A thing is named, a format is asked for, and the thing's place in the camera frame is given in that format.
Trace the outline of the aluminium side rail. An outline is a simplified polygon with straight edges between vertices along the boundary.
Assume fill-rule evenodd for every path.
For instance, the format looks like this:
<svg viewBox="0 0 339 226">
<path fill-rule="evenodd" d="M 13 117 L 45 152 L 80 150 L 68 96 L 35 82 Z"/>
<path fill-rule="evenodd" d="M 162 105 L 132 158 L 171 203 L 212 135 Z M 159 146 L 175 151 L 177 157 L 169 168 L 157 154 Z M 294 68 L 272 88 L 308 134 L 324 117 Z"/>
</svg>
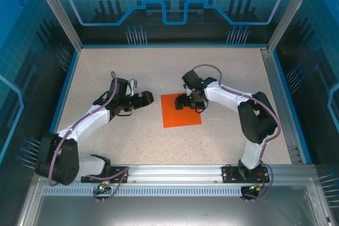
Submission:
<svg viewBox="0 0 339 226">
<path fill-rule="evenodd" d="M 274 56 L 269 53 L 266 47 L 261 48 L 261 54 L 270 82 L 271 91 L 276 105 L 276 113 L 280 119 L 282 133 L 287 145 L 287 151 L 291 163 L 304 164 L 303 155 L 299 151 L 299 136 L 296 132 L 294 120 L 291 115 L 288 100 Z"/>
</svg>

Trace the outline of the grey metal sheet tray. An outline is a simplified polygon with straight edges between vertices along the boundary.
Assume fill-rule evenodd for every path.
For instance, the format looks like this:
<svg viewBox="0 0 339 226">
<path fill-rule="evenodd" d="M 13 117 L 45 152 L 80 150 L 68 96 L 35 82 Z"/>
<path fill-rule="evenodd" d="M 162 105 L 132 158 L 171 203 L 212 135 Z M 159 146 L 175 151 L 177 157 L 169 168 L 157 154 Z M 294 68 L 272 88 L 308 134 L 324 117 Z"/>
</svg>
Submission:
<svg viewBox="0 0 339 226">
<path fill-rule="evenodd" d="M 240 197 L 43 196 L 28 192 L 14 226 L 339 226 L 320 187 L 274 186 L 259 200 Z"/>
</svg>

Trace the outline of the long aluminium base rail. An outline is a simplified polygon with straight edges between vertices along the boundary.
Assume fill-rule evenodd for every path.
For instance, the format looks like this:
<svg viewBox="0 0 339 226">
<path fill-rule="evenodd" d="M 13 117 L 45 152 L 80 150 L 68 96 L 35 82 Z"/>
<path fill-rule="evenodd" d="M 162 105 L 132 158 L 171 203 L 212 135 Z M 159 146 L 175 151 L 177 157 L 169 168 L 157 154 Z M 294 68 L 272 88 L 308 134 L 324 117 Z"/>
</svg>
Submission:
<svg viewBox="0 0 339 226">
<path fill-rule="evenodd" d="M 307 185 L 317 182 L 314 165 L 270 164 L 275 185 Z M 129 185 L 210 185 L 222 184 L 220 165 L 131 165 Z"/>
</svg>

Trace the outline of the blue table edge strip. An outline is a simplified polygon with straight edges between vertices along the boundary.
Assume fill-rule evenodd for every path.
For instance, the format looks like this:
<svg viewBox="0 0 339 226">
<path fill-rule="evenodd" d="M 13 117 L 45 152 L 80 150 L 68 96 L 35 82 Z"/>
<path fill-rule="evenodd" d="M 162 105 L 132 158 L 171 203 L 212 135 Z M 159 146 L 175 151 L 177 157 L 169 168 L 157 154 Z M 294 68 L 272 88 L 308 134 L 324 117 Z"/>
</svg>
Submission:
<svg viewBox="0 0 339 226">
<path fill-rule="evenodd" d="M 278 72 L 278 76 L 279 76 L 279 80 L 282 84 L 282 93 L 283 96 L 286 98 L 286 109 L 285 111 L 288 114 L 288 120 L 287 122 L 291 125 L 291 127 L 288 127 L 288 131 L 289 133 L 292 135 L 293 137 L 293 141 L 297 146 L 298 152 L 299 152 L 299 157 L 300 157 L 300 161 L 303 164 L 313 164 L 313 161 L 311 159 L 308 147 L 307 147 L 307 143 L 305 141 L 305 137 L 304 134 L 302 132 L 301 126 L 300 126 L 300 122 L 298 120 L 297 117 L 297 113 L 296 113 L 296 109 L 295 106 L 293 104 L 292 101 L 292 97 L 291 97 L 291 93 L 288 89 L 288 85 L 287 85 L 287 81 L 285 78 L 285 75 L 283 73 L 280 61 L 279 61 L 279 57 L 276 53 L 276 51 L 273 51 L 273 59 L 274 59 L 274 63 L 276 65 L 276 69 Z"/>
<path fill-rule="evenodd" d="M 71 83 L 72 83 L 72 80 L 73 80 L 73 76 L 74 76 L 74 73 L 75 73 L 75 69 L 76 69 L 76 66 L 77 66 L 77 63 L 78 63 L 79 55 L 80 55 L 80 53 L 75 50 L 75 52 L 72 56 L 71 62 L 70 62 L 69 69 L 67 71 L 66 78 L 65 78 L 64 83 L 63 83 L 62 90 L 61 90 L 60 95 L 58 97 L 58 103 L 57 103 L 57 106 L 56 106 L 56 109 L 55 109 L 55 112 L 54 112 L 54 115 L 53 115 L 53 118 L 52 118 L 50 128 L 47 132 L 45 132 L 41 136 L 41 139 L 40 139 L 41 142 L 42 142 L 43 138 L 46 136 L 46 134 L 55 133 L 58 129 L 60 119 L 61 119 L 64 107 L 65 107 L 65 103 L 66 103 L 66 100 L 67 100 L 67 96 L 68 96 L 68 93 L 69 93 L 69 90 L 70 90 L 70 86 L 71 86 Z"/>
</svg>

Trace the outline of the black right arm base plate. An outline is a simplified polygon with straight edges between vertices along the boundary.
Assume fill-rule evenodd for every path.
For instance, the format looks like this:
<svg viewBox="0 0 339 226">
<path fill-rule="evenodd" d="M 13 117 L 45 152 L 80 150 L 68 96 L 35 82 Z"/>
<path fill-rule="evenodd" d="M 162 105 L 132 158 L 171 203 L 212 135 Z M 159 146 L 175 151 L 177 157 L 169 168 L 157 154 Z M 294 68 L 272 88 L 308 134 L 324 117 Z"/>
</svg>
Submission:
<svg viewBox="0 0 339 226">
<path fill-rule="evenodd" d="M 224 184 L 250 184 L 269 183 L 268 168 L 257 166 L 252 170 L 246 167 L 226 165 L 221 168 L 221 176 Z"/>
</svg>

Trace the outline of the orange paper sheet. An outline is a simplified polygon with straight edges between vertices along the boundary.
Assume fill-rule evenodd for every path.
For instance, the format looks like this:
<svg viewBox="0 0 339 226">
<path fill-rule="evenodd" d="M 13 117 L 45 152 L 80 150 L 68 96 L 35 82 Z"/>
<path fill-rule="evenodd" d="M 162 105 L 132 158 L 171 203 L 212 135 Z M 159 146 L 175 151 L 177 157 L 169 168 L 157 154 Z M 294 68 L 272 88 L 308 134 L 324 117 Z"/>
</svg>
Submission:
<svg viewBox="0 0 339 226">
<path fill-rule="evenodd" d="M 162 118 L 164 128 L 174 128 L 181 126 L 200 125 L 202 124 L 201 116 L 193 109 L 184 108 L 183 110 L 175 109 L 175 99 L 181 95 L 165 94 L 161 95 Z"/>
</svg>

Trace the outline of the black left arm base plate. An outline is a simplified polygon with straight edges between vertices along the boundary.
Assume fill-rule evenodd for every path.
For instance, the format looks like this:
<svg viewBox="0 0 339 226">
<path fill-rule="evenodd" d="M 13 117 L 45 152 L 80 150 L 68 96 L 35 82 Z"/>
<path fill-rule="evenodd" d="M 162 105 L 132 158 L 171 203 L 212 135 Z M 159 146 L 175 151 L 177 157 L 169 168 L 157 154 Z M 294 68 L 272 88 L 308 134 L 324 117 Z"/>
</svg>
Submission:
<svg viewBox="0 0 339 226">
<path fill-rule="evenodd" d="M 109 179 L 109 183 L 118 184 L 119 181 L 122 179 L 122 183 L 127 183 L 128 180 L 128 173 L 125 174 L 125 176 L 122 176 L 121 171 L 123 171 L 126 167 L 117 167 L 117 166 L 111 166 L 110 170 L 104 169 L 101 174 L 94 175 L 94 177 L 97 177 L 99 179 L 94 179 L 93 177 L 88 176 L 82 176 L 81 177 L 81 183 L 101 183 L 103 182 L 103 178 L 107 180 L 108 177 L 111 177 L 113 175 L 118 174 L 115 178 Z"/>
</svg>

